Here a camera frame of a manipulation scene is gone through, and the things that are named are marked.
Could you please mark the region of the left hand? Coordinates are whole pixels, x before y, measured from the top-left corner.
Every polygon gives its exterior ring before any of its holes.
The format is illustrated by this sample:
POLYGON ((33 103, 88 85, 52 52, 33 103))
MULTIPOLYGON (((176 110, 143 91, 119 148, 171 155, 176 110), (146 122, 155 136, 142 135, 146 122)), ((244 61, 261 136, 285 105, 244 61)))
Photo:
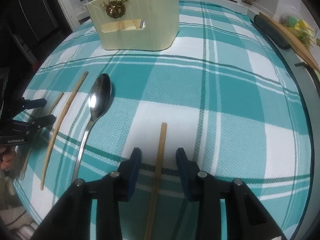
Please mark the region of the left hand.
POLYGON ((1 146, 0 153, 1 153, 1 159, 2 159, 1 169, 4 171, 13 169, 13 166, 15 164, 15 158, 16 158, 15 146, 9 146, 9 147, 1 146))

